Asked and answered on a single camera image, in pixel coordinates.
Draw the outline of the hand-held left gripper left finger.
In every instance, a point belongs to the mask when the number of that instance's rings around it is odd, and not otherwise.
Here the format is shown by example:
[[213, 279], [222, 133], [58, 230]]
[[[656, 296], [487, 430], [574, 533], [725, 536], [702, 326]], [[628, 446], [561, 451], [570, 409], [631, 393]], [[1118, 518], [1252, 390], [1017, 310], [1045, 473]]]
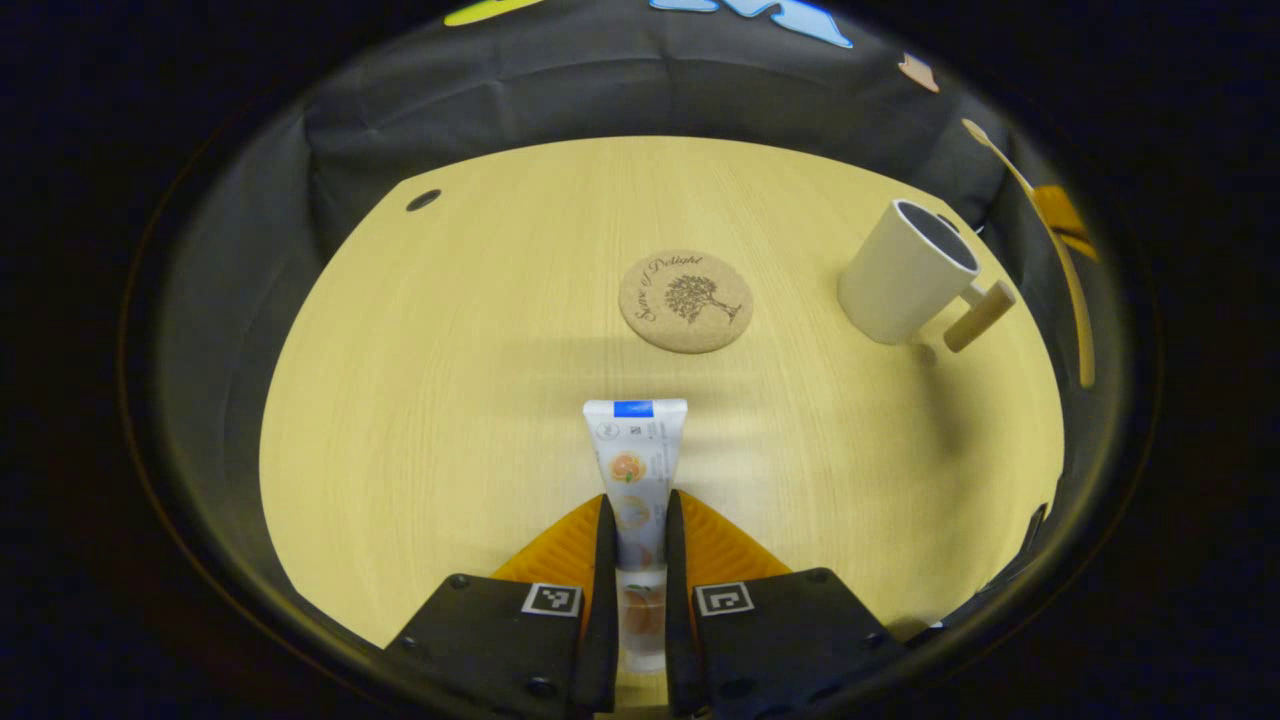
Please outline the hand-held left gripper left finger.
[[492, 575], [448, 575], [387, 657], [468, 717], [608, 714], [620, 661], [616, 560], [611, 502], [596, 496]]

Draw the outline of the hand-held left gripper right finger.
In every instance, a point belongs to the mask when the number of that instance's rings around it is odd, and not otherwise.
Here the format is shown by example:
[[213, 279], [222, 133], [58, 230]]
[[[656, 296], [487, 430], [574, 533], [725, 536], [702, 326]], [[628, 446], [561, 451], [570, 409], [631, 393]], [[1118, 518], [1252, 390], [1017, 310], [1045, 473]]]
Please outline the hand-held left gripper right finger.
[[690, 493], [669, 496], [666, 548], [676, 717], [837, 717], [908, 653], [833, 570], [787, 568]]

